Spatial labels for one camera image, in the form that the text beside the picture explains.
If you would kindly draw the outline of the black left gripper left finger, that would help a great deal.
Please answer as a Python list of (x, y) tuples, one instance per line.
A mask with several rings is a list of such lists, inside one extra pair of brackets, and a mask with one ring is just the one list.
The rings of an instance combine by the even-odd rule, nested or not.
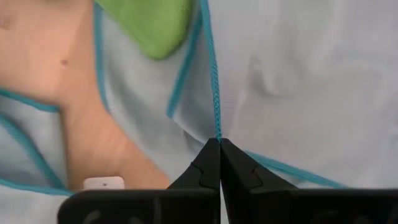
[(58, 224), (220, 222), (220, 143), (209, 139), (164, 190), (85, 190), (66, 199)]

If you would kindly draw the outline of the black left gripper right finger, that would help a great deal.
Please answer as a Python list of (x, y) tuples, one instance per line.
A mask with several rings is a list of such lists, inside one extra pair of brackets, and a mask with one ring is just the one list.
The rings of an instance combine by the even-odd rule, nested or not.
[(397, 223), (396, 189), (299, 189), (228, 139), (221, 141), (221, 182), (230, 223)]

